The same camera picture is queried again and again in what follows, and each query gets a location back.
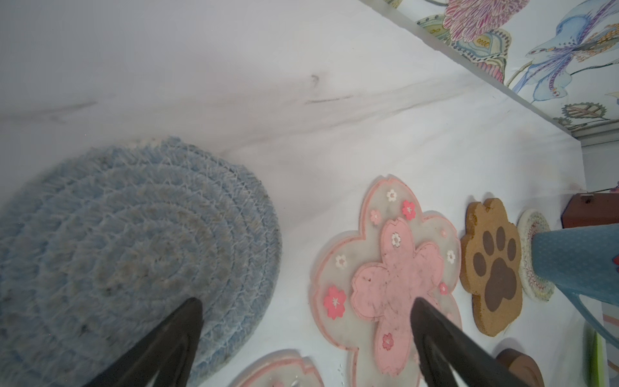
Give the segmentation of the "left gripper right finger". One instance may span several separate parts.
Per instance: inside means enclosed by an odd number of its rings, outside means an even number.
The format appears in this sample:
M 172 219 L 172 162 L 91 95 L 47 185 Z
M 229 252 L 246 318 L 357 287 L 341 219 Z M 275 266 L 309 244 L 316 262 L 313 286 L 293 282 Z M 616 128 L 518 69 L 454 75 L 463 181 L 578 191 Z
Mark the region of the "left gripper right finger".
M 424 298 L 416 298 L 410 325 L 422 375 L 429 386 L 523 386 L 525 383 L 473 342 Z

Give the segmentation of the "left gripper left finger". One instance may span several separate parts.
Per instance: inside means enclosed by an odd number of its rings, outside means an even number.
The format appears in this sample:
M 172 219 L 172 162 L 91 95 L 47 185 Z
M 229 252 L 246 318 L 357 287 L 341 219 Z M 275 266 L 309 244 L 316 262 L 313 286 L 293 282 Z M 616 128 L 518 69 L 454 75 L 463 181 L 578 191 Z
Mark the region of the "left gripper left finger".
M 202 302 L 188 298 L 87 385 L 186 386 L 202 327 Z

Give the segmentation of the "brown wooden round coaster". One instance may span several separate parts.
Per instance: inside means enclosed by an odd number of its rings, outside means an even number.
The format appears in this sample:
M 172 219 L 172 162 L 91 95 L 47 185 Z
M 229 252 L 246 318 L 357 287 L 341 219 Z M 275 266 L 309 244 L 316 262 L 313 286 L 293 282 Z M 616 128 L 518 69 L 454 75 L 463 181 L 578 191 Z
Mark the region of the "brown wooden round coaster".
M 541 370 L 530 356 L 516 349 L 506 348 L 496 356 L 496 360 L 528 386 L 545 386 Z

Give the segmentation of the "brown paw coaster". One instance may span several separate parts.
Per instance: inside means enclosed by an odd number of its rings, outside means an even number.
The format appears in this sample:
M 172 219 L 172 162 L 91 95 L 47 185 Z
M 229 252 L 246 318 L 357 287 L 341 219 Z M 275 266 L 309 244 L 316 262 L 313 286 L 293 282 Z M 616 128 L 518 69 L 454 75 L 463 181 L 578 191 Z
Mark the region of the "brown paw coaster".
M 460 242 L 460 281 L 472 295 L 473 318 L 481 333 L 495 337 L 519 317 L 523 303 L 521 239 L 503 202 L 471 203 Z

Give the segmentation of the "pink flower coaster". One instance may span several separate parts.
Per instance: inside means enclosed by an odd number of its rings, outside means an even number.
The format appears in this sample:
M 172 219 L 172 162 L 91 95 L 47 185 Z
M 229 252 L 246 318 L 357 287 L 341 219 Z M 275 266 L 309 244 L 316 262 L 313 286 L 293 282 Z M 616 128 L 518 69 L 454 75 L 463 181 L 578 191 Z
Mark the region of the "pink flower coaster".
M 272 352 L 246 367 L 230 386 L 324 386 L 309 357 L 292 349 Z
M 462 265 L 458 232 L 424 211 L 396 177 L 367 192 L 359 227 L 322 253 L 310 304 L 323 336 L 348 352 L 352 386 L 416 386 L 422 380 L 410 313 L 428 301 L 462 323 L 454 290 Z

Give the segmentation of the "grey woven coaster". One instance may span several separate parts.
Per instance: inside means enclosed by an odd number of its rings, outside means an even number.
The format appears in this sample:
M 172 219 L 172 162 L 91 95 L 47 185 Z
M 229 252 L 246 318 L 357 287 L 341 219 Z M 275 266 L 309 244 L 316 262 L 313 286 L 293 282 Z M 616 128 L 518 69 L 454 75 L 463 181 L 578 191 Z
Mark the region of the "grey woven coaster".
M 241 165 L 177 138 L 67 159 L 1 209 L 1 383 L 85 385 L 197 298 L 201 385 L 264 317 L 281 250 Z

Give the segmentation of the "colourful embroidered coaster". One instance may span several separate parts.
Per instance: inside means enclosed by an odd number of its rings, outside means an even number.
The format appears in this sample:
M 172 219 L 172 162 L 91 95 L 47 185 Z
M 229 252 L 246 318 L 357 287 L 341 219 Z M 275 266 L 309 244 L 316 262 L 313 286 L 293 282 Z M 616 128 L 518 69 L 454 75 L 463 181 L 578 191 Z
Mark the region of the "colourful embroidered coaster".
M 522 258 L 519 267 L 519 276 L 525 294 L 538 303 L 547 303 L 555 292 L 555 285 L 541 278 L 534 271 L 532 242 L 540 233 L 550 232 L 546 218 L 539 211 L 528 209 L 524 211 L 517 223 L 520 236 Z

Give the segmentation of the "teal blue mug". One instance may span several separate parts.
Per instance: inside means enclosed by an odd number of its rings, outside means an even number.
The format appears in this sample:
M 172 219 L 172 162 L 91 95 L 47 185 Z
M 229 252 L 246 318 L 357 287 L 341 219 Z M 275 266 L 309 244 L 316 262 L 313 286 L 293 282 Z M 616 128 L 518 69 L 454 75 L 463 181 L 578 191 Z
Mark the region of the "teal blue mug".
M 536 234 L 531 242 L 533 270 L 553 283 L 599 335 L 618 346 L 618 338 L 580 298 L 618 305 L 618 225 L 574 227 Z

